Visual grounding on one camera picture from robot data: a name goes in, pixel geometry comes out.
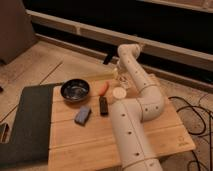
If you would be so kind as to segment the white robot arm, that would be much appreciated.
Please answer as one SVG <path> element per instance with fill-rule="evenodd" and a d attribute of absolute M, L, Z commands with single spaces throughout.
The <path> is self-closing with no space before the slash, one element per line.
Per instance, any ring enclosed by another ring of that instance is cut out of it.
<path fill-rule="evenodd" d="M 118 47 L 118 66 L 128 71 L 139 96 L 114 102 L 110 106 L 110 119 L 123 171 L 163 171 L 142 123 L 159 117 L 165 100 L 159 86 L 137 62 L 142 49 L 138 44 Z"/>

